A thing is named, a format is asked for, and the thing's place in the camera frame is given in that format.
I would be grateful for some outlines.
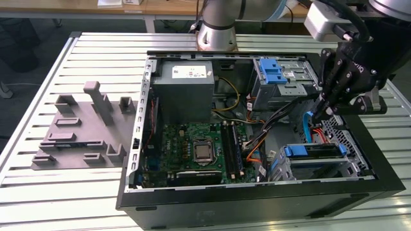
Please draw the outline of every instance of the gray power supply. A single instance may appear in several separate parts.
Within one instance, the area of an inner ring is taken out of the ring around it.
[[[164,62],[161,76],[154,77],[152,88],[166,124],[209,122],[213,94],[210,62]]]

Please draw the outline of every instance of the motherboard chip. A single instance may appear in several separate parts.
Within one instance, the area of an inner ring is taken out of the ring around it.
[[[192,143],[193,145],[193,161],[205,166],[213,157],[213,144],[212,140],[209,141],[196,141]]]

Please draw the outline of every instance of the metal workbench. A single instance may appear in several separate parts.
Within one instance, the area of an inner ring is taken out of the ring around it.
[[[240,51],[318,52],[336,47],[309,37],[237,35]],[[114,210],[120,168],[30,170],[60,93],[90,101],[85,81],[97,80],[110,100],[138,98],[146,50],[196,50],[185,34],[82,33],[69,38],[0,155],[0,231],[138,230]],[[214,226],[194,230],[409,230],[411,229],[411,106],[388,82],[381,90],[388,112],[361,116],[406,190],[373,200],[333,218]]]

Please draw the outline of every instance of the yellow wire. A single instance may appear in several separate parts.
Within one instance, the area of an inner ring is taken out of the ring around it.
[[[224,111],[229,111],[230,109],[233,109],[237,105],[238,105],[238,102],[240,102],[240,94],[238,94],[238,91],[236,89],[236,87],[232,85],[232,83],[222,77],[220,77],[226,83],[228,85],[232,87],[232,89],[236,91],[236,94],[237,94],[237,101],[236,103],[230,106],[230,107],[226,107],[226,108],[221,108],[221,109],[212,109],[213,112],[224,112]]]

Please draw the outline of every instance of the blue plastic latch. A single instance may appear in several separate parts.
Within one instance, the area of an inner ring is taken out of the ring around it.
[[[272,171],[274,169],[276,164],[277,164],[277,159],[272,162],[269,171]]]
[[[292,156],[308,155],[305,147],[302,145],[288,146],[290,148]]]
[[[137,182],[141,183],[144,180],[142,175],[138,175]]]
[[[342,155],[346,155],[346,148],[342,144],[338,145],[338,148],[340,148],[340,152]]]
[[[258,68],[265,76],[266,84],[285,84],[288,80],[282,76],[281,66],[274,59],[260,59]]]
[[[290,150],[289,147],[284,147],[285,156],[290,156]]]

